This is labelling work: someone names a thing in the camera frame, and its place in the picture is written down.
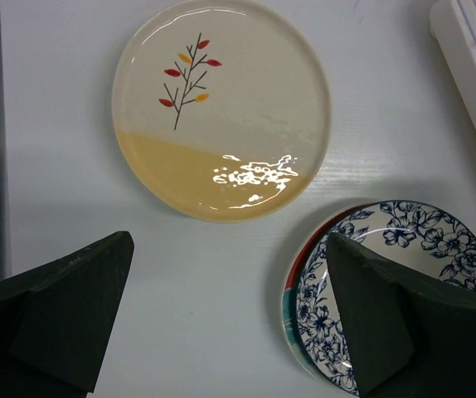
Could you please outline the tan plate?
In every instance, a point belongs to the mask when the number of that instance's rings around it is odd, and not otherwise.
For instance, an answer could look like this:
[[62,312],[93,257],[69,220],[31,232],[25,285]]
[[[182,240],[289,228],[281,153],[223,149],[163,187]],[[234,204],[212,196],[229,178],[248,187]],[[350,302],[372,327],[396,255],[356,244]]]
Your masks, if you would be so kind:
[[214,222],[297,198],[323,163],[332,119],[315,51],[254,1],[185,1],[150,18],[119,59],[111,106],[139,181]]

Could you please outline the black patterned plate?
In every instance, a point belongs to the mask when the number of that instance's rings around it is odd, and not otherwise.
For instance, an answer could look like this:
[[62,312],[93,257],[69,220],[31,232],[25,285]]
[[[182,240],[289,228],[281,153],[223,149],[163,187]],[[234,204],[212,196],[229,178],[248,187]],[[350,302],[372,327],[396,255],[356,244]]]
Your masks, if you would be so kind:
[[379,201],[328,228],[304,261],[290,295],[292,327],[304,355],[326,384],[351,396],[358,389],[327,266],[332,232],[435,279],[476,292],[476,236],[457,217],[419,201]]

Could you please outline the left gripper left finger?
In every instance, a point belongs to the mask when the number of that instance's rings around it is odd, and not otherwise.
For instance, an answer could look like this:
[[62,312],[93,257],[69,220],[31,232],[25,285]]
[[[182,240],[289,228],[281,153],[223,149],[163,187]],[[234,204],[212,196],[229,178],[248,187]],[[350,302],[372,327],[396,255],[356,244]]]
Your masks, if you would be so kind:
[[94,392],[133,254],[118,231],[0,281],[0,397]]

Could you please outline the red blue floral plate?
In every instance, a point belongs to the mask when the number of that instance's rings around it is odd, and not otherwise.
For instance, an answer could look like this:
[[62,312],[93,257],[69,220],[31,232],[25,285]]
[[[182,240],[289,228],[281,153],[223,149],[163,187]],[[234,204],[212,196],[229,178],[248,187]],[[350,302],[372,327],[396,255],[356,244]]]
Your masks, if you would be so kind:
[[332,225],[341,220],[344,216],[351,211],[355,211],[358,208],[364,207],[363,204],[356,204],[352,206],[346,206],[345,208],[339,207],[335,212],[327,214],[326,218],[323,218],[319,224],[310,230],[306,238],[303,240],[302,245],[296,252],[290,267],[286,273],[286,279],[284,286],[281,290],[280,299],[280,324],[283,329],[284,340],[293,354],[295,361],[313,378],[320,380],[323,383],[327,382],[326,376],[324,376],[317,367],[306,358],[303,348],[298,344],[297,337],[299,334],[293,330],[292,327],[292,310],[290,304],[292,299],[290,295],[293,293],[294,288],[297,286],[299,274],[304,267],[304,261],[311,252],[315,243],[320,236]]

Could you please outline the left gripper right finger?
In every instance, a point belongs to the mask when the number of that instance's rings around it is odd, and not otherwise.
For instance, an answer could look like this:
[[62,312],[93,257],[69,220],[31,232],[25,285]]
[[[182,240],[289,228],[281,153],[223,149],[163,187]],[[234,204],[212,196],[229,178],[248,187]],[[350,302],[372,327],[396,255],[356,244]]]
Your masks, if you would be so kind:
[[327,263],[361,397],[476,397],[476,292],[338,233]]

